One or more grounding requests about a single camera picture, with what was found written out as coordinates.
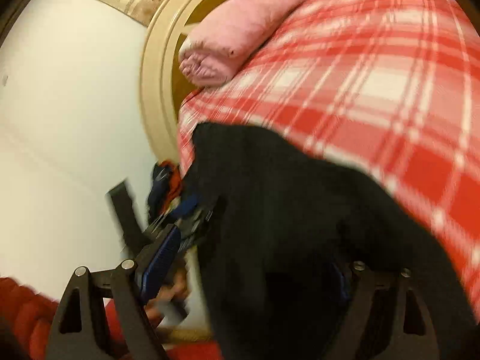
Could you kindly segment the person's left hand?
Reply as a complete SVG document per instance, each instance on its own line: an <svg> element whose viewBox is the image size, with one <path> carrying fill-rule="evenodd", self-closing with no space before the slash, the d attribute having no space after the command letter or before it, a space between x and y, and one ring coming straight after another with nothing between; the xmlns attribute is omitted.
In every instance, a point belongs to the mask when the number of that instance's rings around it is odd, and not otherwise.
<svg viewBox="0 0 480 360"><path fill-rule="evenodd" d="M157 296L146 304L144 310L153 328L167 319L172 325L183 322L188 312L185 301L190 294L187 282L187 269L182 260L175 266L176 270L171 278L164 284Z"/></svg>

